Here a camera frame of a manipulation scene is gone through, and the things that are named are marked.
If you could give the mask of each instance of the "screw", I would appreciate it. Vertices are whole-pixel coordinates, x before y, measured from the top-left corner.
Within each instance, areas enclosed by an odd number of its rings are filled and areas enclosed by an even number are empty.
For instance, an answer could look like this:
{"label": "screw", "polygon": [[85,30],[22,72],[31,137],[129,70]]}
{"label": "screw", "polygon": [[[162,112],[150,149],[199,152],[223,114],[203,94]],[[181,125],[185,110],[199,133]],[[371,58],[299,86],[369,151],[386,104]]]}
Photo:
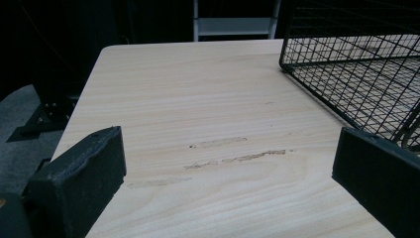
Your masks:
{"label": "screw", "polygon": [[0,208],[2,207],[2,206],[4,206],[6,204],[6,199],[5,198],[3,198],[3,197],[0,197]]}

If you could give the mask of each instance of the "wire mesh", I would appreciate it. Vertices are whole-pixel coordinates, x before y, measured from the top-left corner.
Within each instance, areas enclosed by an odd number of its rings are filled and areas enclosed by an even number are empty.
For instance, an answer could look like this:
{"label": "wire mesh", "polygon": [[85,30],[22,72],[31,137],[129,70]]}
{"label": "wire mesh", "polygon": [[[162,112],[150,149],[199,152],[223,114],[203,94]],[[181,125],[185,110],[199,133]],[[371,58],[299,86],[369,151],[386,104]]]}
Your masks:
{"label": "wire mesh", "polygon": [[354,127],[420,152],[420,1],[298,1],[280,65]]}

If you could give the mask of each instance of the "wood grain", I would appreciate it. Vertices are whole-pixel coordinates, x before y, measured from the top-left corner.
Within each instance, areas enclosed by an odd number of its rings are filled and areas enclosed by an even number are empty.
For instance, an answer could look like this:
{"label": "wood grain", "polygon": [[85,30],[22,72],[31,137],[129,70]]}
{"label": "wood grain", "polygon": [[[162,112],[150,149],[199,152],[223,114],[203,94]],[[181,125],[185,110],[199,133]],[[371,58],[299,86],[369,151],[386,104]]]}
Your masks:
{"label": "wood grain", "polygon": [[331,179],[344,124],[281,40],[105,49],[54,157],[122,126],[128,174],[89,237],[391,237]]}

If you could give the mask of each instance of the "wood surface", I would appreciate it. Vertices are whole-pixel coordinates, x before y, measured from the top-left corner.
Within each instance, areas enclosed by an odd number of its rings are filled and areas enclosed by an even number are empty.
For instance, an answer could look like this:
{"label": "wood surface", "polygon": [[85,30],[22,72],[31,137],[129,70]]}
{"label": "wood surface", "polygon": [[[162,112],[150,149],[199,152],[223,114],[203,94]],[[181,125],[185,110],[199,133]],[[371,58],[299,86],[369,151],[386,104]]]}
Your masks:
{"label": "wood surface", "polygon": [[331,179],[345,124],[281,45],[106,48],[54,154],[122,126],[128,174],[88,237],[392,237]]}

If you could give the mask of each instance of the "wooden table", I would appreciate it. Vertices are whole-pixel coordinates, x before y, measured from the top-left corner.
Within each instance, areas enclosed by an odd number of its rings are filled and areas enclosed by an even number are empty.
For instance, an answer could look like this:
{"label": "wooden table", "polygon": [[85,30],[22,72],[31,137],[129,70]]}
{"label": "wooden table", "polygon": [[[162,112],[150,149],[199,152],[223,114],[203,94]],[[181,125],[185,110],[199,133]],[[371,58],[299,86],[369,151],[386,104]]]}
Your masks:
{"label": "wooden table", "polygon": [[345,124],[282,41],[105,49],[54,157],[122,126],[128,174],[89,237],[392,237],[331,179]]}

